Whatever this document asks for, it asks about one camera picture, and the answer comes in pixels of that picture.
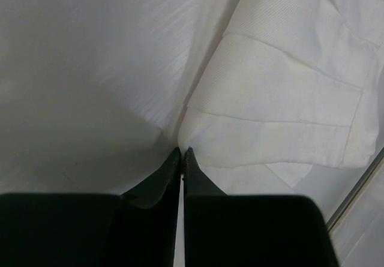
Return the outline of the aluminium table edge rail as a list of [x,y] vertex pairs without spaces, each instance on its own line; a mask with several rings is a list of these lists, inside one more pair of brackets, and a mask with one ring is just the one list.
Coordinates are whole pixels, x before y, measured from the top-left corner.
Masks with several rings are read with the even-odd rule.
[[368,180],[372,177],[372,175],[374,174],[374,172],[376,171],[376,169],[378,168],[382,160],[383,160],[383,148],[380,150],[380,152],[374,158],[372,163],[369,165],[366,171],[362,174],[362,176],[359,178],[357,183],[353,186],[351,191],[347,194],[347,196],[344,198],[342,203],[339,205],[339,207],[333,213],[331,218],[328,220],[326,227],[329,233],[335,227],[335,225],[339,222],[340,218],[346,213],[347,209],[352,204],[352,202],[357,198],[359,192],[364,188]]

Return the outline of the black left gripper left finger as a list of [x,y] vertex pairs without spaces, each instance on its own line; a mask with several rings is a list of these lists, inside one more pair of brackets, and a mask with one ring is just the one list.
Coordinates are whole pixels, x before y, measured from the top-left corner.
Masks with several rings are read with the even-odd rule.
[[2,266],[172,266],[181,152],[121,195],[1,196]]

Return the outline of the white skirt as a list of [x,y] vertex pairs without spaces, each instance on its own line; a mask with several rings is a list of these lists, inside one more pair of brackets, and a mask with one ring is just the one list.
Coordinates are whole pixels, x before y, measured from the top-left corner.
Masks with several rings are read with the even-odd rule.
[[179,147],[214,170],[364,167],[382,71],[383,0],[239,0]]

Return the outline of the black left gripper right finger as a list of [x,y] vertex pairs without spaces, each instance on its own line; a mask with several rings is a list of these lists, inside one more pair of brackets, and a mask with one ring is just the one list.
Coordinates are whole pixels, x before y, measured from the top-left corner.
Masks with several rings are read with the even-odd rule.
[[321,211],[297,195],[228,195],[184,158],[186,266],[337,266]]

